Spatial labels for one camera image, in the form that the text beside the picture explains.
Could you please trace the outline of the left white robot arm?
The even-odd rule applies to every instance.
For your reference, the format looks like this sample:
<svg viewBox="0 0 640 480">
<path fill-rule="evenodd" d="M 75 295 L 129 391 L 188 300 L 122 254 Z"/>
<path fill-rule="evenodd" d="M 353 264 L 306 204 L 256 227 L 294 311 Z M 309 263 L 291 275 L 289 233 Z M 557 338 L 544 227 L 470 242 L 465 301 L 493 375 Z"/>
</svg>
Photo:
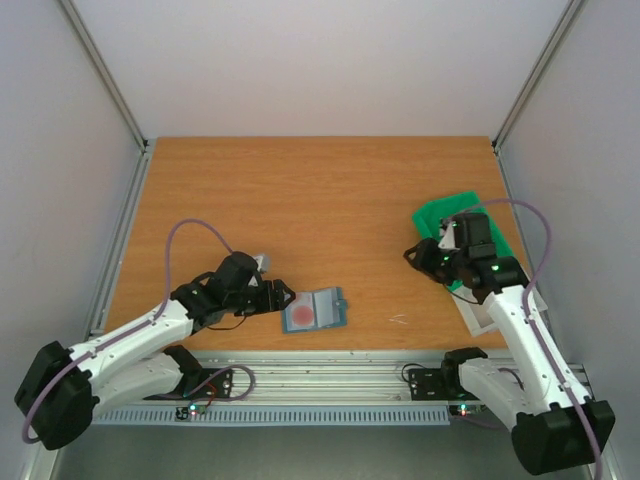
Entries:
<svg viewBox="0 0 640 480">
<path fill-rule="evenodd" d="M 262 272 L 260 257 L 233 252 L 122 327 L 72 347 L 57 341 L 42 347 L 14 397 L 25 416 L 24 442 L 57 450 L 120 406 L 200 394 L 208 381 L 182 340 L 227 314 L 246 319 L 283 311 L 295 300 L 284 281 L 265 280 Z"/>
</svg>

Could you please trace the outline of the blue card holder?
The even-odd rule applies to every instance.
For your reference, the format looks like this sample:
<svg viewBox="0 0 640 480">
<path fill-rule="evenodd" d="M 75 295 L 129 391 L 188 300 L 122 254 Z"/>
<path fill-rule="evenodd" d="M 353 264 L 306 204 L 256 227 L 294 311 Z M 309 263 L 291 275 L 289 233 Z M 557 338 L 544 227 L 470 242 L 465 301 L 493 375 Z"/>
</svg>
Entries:
<svg viewBox="0 0 640 480">
<path fill-rule="evenodd" d="M 340 287 L 298 292 L 282 312 L 284 334 L 310 333 L 347 325 L 348 304 Z"/>
</svg>

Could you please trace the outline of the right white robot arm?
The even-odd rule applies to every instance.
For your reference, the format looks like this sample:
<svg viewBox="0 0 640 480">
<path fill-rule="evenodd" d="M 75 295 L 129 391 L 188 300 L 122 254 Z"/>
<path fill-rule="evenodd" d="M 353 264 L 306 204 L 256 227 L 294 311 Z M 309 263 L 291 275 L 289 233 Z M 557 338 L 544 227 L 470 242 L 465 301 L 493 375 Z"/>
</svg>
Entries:
<svg viewBox="0 0 640 480">
<path fill-rule="evenodd" d="M 533 282 L 513 256 L 501 256 L 488 215 L 459 213 L 441 239 L 425 238 L 404 259 L 432 281 L 471 291 L 505 339 L 522 383 L 509 381 L 477 347 L 449 351 L 441 383 L 452 397 L 470 394 L 509 430 L 521 465 L 532 475 L 591 464 L 603 474 L 602 453 L 615 424 L 605 400 L 575 377 L 531 303 Z"/>
</svg>

